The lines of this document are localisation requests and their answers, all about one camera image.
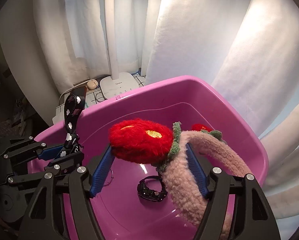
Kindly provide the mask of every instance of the metal screw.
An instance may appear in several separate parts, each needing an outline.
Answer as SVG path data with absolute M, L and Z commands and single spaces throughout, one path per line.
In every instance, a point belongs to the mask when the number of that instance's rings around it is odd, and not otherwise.
M 45 173 L 44 178 L 45 179 L 50 179 L 53 176 L 53 174 L 51 174 L 50 172 Z
M 216 173 L 216 174 L 219 174 L 219 173 L 222 172 L 222 169 L 219 168 L 219 167 L 214 167 L 214 168 L 213 168 L 213 172 Z
M 86 167 L 84 167 L 84 166 L 80 166 L 77 168 L 77 172 L 79 172 L 79 173 L 83 173 L 85 171 L 86 171 Z
M 254 180 L 255 179 L 253 174 L 247 174 L 246 178 L 249 179 L 249 180 Z

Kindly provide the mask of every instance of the blue textured pad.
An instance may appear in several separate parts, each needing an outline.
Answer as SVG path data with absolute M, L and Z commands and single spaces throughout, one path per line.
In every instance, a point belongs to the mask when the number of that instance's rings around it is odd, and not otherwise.
M 109 147 L 93 174 L 90 189 L 92 197 L 95 197 L 97 193 L 101 192 L 114 159 L 112 148 Z
M 188 161 L 188 167 L 191 171 L 191 173 L 194 175 L 196 183 L 198 185 L 198 189 L 203 195 L 203 197 L 206 197 L 208 193 L 207 185 L 206 185 L 206 175 L 200 166 L 193 150 L 189 146 L 189 144 L 186 144 L 186 154 L 187 154 L 187 161 Z
M 54 159 L 62 148 L 63 145 L 60 145 L 54 148 L 43 150 L 42 153 L 37 156 L 37 158 L 44 161 Z

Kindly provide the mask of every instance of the pink plastic basin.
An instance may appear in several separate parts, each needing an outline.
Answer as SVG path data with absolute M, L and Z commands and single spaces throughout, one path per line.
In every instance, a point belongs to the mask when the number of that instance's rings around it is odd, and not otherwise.
M 137 117 L 170 128 L 173 122 L 180 121 L 182 130 L 189 130 L 194 123 L 202 123 L 222 131 L 224 140 L 249 166 L 259 184 L 263 183 L 268 159 L 261 142 L 219 93 L 192 76 L 151 84 L 85 109 L 76 130 L 84 146 L 83 165 L 104 151 L 108 144 L 108 129 L 113 124 Z M 60 122 L 39 134 L 35 141 L 48 145 L 63 143 L 65 138 L 64 122 Z M 211 162 L 224 168 L 214 160 Z M 28 164 L 28 170 L 43 171 L 47 163 L 34 160 Z M 112 170 L 113 181 L 91 199 L 106 240 L 193 239 L 196 228 L 180 217 L 169 197 L 160 203 L 139 199 L 137 184 L 146 176 L 156 175 L 155 168 L 116 159 Z M 160 189 L 160 184 L 153 181 L 149 187 Z M 77 240 L 69 196 L 65 195 L 64 200 L 70 237 Z M 230 196 L 228 210 L 232 208 L 233 197 Z

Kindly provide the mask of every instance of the white desk lamp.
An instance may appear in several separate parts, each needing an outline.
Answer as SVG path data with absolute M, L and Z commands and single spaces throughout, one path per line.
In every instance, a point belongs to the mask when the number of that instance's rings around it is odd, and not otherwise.
M 111 76 L 103 78 L 99 85 L 104 97 L 109 99 L 129 90 L 138 88 L 139 86 L 130 73 L 119 73 L 118 71 L 114 24 L 114 0 L 104 0 L 104 7 L 107 50 Z

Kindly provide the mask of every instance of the curtain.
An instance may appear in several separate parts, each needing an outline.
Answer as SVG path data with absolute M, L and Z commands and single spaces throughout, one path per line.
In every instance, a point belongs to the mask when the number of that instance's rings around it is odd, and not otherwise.
M 59 92 L 110 74 L 104 0 L 33 2 L 37 34 Z M 259 136 L 269 158 L 263 188 L 287 239 L 299 222 L 298 7 L 292 0 L 114 2 L 120 72 L 141 68 L 146 84 L 197 76 Z

